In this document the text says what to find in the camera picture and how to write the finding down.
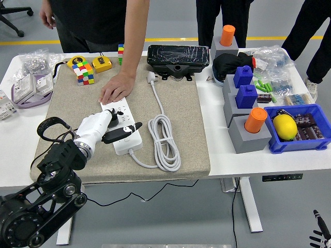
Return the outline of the person's right hand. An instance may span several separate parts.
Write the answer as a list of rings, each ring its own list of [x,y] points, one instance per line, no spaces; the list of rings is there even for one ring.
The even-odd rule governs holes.
[[[51,8],[51,4],[49,0],[42,0],[41,7],[39,11],[39,17],[43,25],[48,29],[53,29],[56,27],[56,21],[54,17],[54,13]]]

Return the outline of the person's left hand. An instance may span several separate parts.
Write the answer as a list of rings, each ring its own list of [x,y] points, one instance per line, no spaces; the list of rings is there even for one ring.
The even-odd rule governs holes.
[[[117,102],[130,95],[134,87],[135,79],[135,73],[119,72],[102,87],[99,102],[102,105],[106,105],[111,102]]]

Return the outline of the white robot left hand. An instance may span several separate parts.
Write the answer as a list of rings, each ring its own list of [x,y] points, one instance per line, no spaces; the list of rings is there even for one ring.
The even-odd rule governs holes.
[[[122,114],[123,112],[111,108],[83,119],[76,132],[77,137],[74,138],[74,143],[87,159],[92,158],[94,155],[95,147],[98,142],[104,142],[105,144],[115,143],[129,137],[142,127],[141,122],[136,122],[109,131],[109,124],[112,120]]]

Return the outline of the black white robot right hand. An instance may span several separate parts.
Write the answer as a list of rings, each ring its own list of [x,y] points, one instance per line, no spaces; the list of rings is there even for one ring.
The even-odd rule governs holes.
[[[318,235],[317,237],[310,236],[309,239],[313,242],[310,243],[311,247],[330,247],[330,232],[317,210],[313,211],[314,216],[317,220],[318,227],[320,231],[314,230],[313,233]]]

